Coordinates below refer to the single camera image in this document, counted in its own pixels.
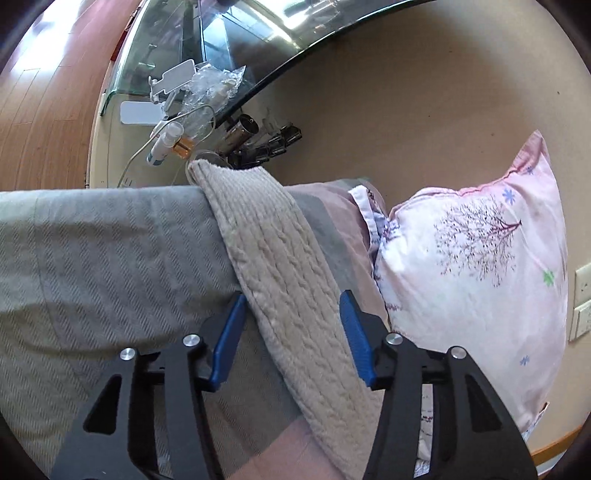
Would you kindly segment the beige cable-knit sweater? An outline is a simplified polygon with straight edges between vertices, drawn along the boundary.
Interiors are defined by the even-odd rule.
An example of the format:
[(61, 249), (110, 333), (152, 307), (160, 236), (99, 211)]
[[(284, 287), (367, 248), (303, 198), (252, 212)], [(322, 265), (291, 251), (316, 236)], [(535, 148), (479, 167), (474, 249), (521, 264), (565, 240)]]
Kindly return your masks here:
[(339, 297), (386, 316), (353, 181), (283, 186), (266, 169), (204, 160), (204, 191), (259, 332), (311, 432), (348, 479), (365, 472), (382, 404), (356, 373)]

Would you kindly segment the pink floral pillow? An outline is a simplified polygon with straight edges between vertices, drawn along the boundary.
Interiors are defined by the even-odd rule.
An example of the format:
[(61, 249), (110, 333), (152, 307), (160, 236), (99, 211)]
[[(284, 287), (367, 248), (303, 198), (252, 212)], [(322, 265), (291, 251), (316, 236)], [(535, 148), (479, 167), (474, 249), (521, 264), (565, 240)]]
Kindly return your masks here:
[(501, 178), (425, 188), (394, 207), (375, 278), (394, 328), (425, 349), (464, 347), (528, 432), (565, 352), (567, 257), (559, 188), (536, 132)]

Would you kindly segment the pastel patchwork bed quilt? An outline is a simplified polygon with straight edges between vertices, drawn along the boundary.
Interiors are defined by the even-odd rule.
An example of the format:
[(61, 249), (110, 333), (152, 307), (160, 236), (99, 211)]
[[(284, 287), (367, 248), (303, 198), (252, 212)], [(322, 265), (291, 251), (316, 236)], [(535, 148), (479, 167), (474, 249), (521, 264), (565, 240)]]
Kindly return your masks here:
[[(1, 475), (53, 479), (107, 365), (159, 351), (242, 292), (197, 187), (1, 196)], [(247, 300), (228, 380), (204, 406), (221, 479), (347, 479), (318, 446)], [(159, 479), (171, 476), (154, 390)]]

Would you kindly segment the white purple floral pillow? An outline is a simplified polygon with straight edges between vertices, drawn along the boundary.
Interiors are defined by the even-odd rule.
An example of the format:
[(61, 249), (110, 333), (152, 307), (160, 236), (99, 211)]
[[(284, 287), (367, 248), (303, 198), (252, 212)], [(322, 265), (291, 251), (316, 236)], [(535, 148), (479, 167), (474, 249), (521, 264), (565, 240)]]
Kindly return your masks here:
[(349, 190), (356, 207), (363, 217), (363, 221), (369, 232), (370, 247), (379, 247), (381, 241), (387, 238), (390, 229), (390, 220), (384, 214), (377, 197), (373, 191), (363, 185), (356, 185)]

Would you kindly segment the amber small bottle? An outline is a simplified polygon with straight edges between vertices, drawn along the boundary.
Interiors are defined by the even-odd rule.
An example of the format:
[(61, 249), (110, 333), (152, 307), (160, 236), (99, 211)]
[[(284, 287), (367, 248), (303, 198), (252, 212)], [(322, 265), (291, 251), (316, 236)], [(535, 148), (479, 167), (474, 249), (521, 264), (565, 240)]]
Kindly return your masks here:
[(172, 147), (172, 151), (181, 159), (188, 160), (192, 150), (194, 148), (194, 143), (186, 138), (180, 138)]

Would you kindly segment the white blue tube bottle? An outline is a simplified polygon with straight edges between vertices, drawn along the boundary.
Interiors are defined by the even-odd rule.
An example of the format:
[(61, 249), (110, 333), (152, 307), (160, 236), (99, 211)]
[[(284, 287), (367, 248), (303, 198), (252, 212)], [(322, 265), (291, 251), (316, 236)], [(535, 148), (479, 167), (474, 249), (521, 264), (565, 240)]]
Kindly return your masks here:
[(162, 164), (166, 156), (172, 151), (174, 144), (183, 136), (184, 127), (181, 123), (172, 121), (163, 126), (146, 156), (146, 162), (151, 166)]

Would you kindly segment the white flat box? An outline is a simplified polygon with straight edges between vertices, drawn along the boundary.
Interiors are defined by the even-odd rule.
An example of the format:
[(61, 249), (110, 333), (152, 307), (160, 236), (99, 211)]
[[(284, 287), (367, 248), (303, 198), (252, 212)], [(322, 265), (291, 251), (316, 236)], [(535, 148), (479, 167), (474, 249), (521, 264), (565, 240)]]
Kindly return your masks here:
[(119, 107), (119, 119), (123, 125), (155, 126), (163, 118), (159, 104), (123, 101)]

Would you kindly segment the black metallic cylinder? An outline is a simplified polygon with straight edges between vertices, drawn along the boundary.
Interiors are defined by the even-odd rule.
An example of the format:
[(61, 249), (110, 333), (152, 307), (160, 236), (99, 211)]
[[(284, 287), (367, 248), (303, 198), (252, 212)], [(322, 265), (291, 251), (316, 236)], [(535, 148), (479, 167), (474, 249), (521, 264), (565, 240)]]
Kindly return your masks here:
[(225, 135), (217, 142), (214, 151), (221, 156), (228, 156), (231, 152), (242, 147), (245, 142), (259, 133), (259, 124), (249, 114), (240, 114)]

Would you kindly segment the clear plastic bag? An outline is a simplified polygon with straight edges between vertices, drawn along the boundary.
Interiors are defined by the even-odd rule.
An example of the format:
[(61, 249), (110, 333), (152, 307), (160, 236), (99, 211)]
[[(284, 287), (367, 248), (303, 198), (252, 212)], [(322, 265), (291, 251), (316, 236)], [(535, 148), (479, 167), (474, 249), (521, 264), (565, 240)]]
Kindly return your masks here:
[(211, 63), (200, 65), (186, 87), (180, 119), (187, 138), (201, 139), (215, 126), (215, 116), (221, 112), (242, 85), (245, 66), (235, 70), (219, 70)]

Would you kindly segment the white phone stand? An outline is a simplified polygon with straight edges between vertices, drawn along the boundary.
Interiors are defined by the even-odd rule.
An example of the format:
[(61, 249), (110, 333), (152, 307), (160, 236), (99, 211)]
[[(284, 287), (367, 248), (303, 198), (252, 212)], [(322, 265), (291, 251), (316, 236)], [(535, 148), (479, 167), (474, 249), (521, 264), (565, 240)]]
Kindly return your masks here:
[(169, 95), (180, 89), (192, 80), (194, 74), (194, 61), (188, 59), (164, 71), (159, 79), (149, 77), (150, 101), (157, 103), (160, 94)]

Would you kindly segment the glass-top bedside table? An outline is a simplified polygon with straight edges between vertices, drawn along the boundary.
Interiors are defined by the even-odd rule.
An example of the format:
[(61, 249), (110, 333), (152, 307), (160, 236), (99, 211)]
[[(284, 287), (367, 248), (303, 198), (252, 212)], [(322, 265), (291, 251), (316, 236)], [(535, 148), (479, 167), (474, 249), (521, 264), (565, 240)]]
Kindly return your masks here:
[[(208, 152), (230, 167), (227, 156), (214, 151), (240, 114), (249, 114), (259, 133), (245, 142), (260, 144), (281, 127), (254, 98), (325, 42), (338, 38), (370, 18), (405, 8), (402, 1), (145, 1), (139, 6), (113, 66), (93, 124), (87, 182), (92, 188), (172, 185), (185, 180), (186, 164)], [(123, 125), (123, 101), (150, 102), (148, 78), (159, 79), (175, 65), (193, 59), (195, 72), (204, 63), (219, 70), (245, 66), (238, 94), (215, 116), (204, 138), (191, 140), (188, 160), (171, 151), (161, 165), (146, 156), (159, 130), (180, 119), (184, 85), (157, 103), (164, 118), (155, 126)]]

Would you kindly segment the wooden headboard frame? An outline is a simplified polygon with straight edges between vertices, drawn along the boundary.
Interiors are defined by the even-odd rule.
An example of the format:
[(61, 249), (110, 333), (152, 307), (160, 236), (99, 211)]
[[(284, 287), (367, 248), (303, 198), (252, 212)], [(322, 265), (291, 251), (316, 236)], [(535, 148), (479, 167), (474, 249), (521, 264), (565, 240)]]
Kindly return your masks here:
[(583, 426), (579, 426), (546, 447), (534, 451), (532, 453), (534, 464), (536, 466), (540, 466), (557, 457), (559, 454), (564, 453), (573, 444), (577, 436), (580, 434), (582, 428)]

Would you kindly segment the white wall socket panel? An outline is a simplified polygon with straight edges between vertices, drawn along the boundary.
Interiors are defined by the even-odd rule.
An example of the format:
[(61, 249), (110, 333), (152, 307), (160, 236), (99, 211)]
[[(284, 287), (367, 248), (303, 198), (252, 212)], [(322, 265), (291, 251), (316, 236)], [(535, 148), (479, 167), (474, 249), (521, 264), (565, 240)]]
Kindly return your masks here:
[(591, 265), (587, 264), (575, 271), (573, 310), (568, 335), (570, 342), (590, 329), (590, 269)]

